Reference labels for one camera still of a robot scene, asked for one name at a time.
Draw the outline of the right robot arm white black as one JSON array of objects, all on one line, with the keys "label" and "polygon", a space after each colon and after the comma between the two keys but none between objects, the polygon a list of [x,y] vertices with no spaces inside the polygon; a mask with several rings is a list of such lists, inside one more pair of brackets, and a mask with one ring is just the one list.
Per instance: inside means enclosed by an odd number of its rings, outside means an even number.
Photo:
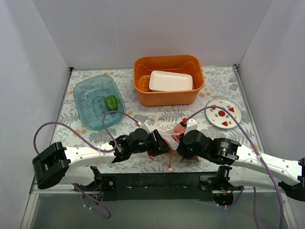
[{"label": "right robot arm white black", "polygon": [[219,165],[216,185],[279,189],[288,197],[305,200],[305,160],[286,160],[254,150],[228,138],[206,137],[198,130],[180,134],[177,148],[183,158],[194,156]]}]

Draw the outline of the watermelon pattern round plate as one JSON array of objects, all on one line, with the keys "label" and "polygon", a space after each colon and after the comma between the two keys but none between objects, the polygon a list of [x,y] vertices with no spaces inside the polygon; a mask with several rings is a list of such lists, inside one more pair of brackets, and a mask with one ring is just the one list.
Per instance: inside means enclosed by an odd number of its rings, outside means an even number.
[{"label": "watermelon pattern round plate", "polygon": [[[218,98],[211,100],[207,106],[219,106],[228,111],[235,120],[240,123],[242,119],[242,112],[239,106],[228,99]],[[237,126],[236,122],[231,116],[222,109],[213,107],[205,110],[206,117],[211,124],[220,129],[231,129]]]}]

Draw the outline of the white rectangular tray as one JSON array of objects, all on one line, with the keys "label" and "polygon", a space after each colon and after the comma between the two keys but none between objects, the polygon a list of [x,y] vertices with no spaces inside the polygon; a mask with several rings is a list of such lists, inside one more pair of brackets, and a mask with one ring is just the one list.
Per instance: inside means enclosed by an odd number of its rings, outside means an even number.
[{"label": "white rectangular tray", "polygon": [[152,71],[149,89],[160,92],[189,91],[193,89],[193,78],[189,74]]}]

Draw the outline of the pink fake peach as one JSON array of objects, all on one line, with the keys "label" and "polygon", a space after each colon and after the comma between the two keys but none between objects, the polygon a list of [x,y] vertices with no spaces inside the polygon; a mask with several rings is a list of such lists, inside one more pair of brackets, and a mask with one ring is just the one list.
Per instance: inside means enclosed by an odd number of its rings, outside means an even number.
[{"label": "pink fake peach", "polygon": [[178,134],[184,133],[185,132],[185,127],[183,125],[181,125],[181,124],[177,124],[174,127],[173,132],[174,133],[178,133]]}]

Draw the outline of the orange plastic bin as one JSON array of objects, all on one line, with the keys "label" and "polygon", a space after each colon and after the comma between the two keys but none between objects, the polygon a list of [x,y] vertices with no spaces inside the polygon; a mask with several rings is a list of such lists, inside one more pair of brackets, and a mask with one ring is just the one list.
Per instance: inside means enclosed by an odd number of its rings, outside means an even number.
[{"label": "orange plastic bin", "polygon": [[204,76],[195,56],[146,56],[133,65],[133,84],[144,106],[184,105],[195,101]]}]

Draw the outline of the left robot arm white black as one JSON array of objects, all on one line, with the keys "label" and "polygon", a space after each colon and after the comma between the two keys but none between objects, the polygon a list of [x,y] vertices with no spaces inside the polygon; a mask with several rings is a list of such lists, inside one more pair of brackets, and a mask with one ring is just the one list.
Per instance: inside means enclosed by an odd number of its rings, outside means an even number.
[{"label": "left robot arm white black", "polygon": [[168,143],[157,130],[148,133],[138,128],[96,148],[64,147],[61,142],[53,143],[39,153],[32,164],[38,189],[48,189],[59,183],[76,183],[96,191],[102,184],[96,164],[122,162],[137,153],[158,156],[169,151]]}]

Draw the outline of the green fake bell pepper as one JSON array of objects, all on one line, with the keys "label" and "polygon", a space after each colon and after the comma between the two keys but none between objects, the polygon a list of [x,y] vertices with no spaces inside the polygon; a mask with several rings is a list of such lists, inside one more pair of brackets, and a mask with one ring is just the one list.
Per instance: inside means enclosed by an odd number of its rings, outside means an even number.
[{"label": "green fake bell pepper", "polygon": [[109,111],[118,110],[118,101],[115,95],[105,97],[104,103]]}]

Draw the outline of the clear zip top bag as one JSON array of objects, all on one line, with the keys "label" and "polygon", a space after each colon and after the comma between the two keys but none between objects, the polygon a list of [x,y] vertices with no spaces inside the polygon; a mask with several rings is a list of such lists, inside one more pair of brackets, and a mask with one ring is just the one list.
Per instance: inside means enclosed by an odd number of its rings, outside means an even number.
[{"label": "clear zip top bag", "polygon": [[153,156],[150,153],[147,153],[147,155],[151,160],[167,166],[169,172],[173,173],[174,169],[177,168],[179,163],[182,161],[182,157],[176,151],[180,142],[180,134],[174,133],[173,130],[169,130],[161,134],[161,136],[170,148],[170,151],[165,153],[164,156],[164,158],[169,159],[168,162],[160,160],[162,158],[161,156]]}]

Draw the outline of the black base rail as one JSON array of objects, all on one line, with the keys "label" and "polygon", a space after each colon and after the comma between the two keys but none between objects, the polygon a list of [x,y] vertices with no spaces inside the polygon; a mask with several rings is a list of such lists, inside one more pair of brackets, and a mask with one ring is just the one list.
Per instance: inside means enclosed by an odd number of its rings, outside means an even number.
[{"label": "black base rail", "polygon": [[230,205],[241,187],[221,187],[216,172],[101,174],[84,192],[99,193],[103,201],[196,199]]}]

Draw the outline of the floral table mat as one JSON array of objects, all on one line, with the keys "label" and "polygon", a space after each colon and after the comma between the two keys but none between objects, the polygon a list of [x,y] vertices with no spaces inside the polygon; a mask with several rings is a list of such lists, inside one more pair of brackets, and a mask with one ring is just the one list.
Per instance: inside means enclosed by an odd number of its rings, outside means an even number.
[{"label": "floral table mat", "polygon": [[[164,133],[174,128],[184,117],[194,115],[199,130],[211,138],[227,137],[247,147],[260,149],[253,120],[250,117],[244,95],[232,67],[208,66],[203,68],[204,86],[191,105],[145,107],[140,104],[133,86],[132,69],[73,70],[67,86],[63,106],[59,114],[60,125],[56,126],[53,142],[62,142],[65,146],[83,147],[88,143],[102,144],[111,136],[127,134],[135,129],[135,121],[151,120],[152,129]],[[73,97],[74,87],[81,81],[98,76],[109,75],[116,83],[126,106],[126,116],[109,131],[86,129],[80,121]],[[241,126],[223,130],[212,125],[202,108],[211,100],[226,98],[235,102],[242,112]]]}]

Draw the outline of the teal transparent plastic tray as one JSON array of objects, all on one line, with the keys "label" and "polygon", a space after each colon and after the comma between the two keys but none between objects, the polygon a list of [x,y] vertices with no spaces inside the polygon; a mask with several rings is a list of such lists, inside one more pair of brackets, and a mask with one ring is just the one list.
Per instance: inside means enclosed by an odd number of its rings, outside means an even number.
[{"label": "teal transparent plastic tray", "polygon": [[[105,97],[115,95],[118,110],[109,111],[104,103]],[[115,81],[108,75],[98,75],[78,83],[73,90],[73,96],[82,125],[89,129],[103,130],[118,124],[126,111],[122,96]]]}]

